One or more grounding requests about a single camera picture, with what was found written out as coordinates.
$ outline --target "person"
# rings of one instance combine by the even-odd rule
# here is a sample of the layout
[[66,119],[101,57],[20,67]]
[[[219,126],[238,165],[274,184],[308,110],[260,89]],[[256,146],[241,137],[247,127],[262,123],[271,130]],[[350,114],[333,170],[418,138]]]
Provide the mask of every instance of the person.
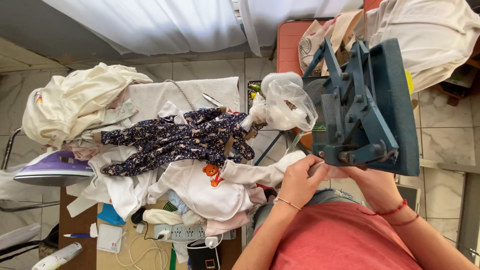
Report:
[[[233,270],[264,269],[477,269],[410,207],[393,174],[321,165],[308,155],[287,167],[278,202],[258,209],[255,234]],[[349,175],[372,212],[350,195],[317,191],[332,169]]]

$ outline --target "pen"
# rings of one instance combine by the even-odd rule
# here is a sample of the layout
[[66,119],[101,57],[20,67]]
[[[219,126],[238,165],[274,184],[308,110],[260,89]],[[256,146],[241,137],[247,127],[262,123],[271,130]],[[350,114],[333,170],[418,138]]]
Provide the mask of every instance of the pen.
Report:
[[65,237],[90,237],[89,234],[64,234]]

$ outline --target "hand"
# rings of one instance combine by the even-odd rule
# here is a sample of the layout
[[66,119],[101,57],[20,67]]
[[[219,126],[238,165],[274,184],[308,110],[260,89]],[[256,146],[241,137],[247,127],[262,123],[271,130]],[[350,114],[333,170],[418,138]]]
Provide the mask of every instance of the hand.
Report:
[[308,169],[322,161],[319,157],[308,155],[288,166],[285,170],[282,189],[278,196],[299,208],[306,205],[317,190],[320,182],[325,179],[329,167],[325,164],[321,165],[312,177],[308,176]]
[[389,212],[403,203],[393,179],[393,173],[357,167],[339,167],[359,186],[363,196],[375,212]]

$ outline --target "white curtain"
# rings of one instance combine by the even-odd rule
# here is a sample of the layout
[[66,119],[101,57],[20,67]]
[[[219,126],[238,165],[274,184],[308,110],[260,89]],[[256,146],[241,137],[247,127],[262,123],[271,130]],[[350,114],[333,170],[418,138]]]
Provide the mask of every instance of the white curtain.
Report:
[[283,22],[335,17],[340,12],[358,9],[363,0],[239,0],[239,4],[250,49],[261,57],[260,47],[273,45]]
[[231,0],[43,0],[119,53],[208,52],[246,40]]

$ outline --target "forearm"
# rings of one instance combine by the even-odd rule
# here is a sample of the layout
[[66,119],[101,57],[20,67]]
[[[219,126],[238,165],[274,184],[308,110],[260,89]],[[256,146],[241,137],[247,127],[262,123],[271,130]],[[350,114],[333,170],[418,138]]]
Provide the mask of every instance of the forearm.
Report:
[[298,210],[278,201],[263,225],[240,255],[232,270],[270,269],[276,248],[283,233],[295,218]]
[[[416,213],[405,207],[399,212],[385,216],[390,224],[402,224],[413,220]],[[418,217],[414,222],[392,226],[400,239],[412,252],[419,265],[425,270],[477,269],[473,263],[456,250],[427,221]]]

